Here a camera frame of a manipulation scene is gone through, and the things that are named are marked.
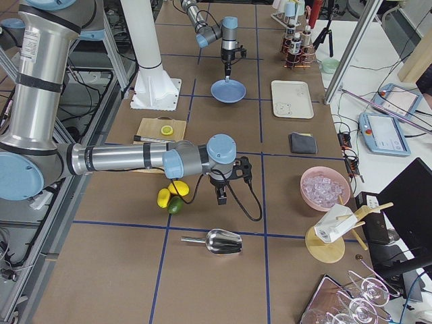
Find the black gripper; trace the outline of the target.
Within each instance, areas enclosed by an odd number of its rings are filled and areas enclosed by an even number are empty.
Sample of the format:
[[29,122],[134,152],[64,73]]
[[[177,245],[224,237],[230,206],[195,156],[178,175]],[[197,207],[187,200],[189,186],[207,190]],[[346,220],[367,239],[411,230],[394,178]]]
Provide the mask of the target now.
[[209,177],[210,183],[215,187],[217,204],[219,206],[225,205],[227,203],[226,187],[230,182],[228,177],[221,171],[211,171]]
[[239,47],[235,49],[221,48],[221,60],[224,64],[225,82],[230,81],[232,65],[246,57],[246,49]]

